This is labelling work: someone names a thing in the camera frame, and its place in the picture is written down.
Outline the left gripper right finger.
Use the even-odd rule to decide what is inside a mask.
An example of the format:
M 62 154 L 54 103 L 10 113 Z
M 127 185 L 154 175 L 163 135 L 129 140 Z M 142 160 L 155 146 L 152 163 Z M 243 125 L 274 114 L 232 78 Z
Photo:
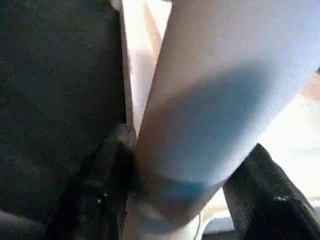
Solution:
M 257 144 L 223 186 L 240 240 L 318 240 L 320 225 L 306 197 Z

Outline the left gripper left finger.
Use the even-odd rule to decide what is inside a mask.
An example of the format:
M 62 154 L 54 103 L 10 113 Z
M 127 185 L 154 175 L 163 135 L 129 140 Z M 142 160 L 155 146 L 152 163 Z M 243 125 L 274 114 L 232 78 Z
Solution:
M 82 162 L 58 200 L 49 240 L 121 240 L 137 135 L 118 125 Z

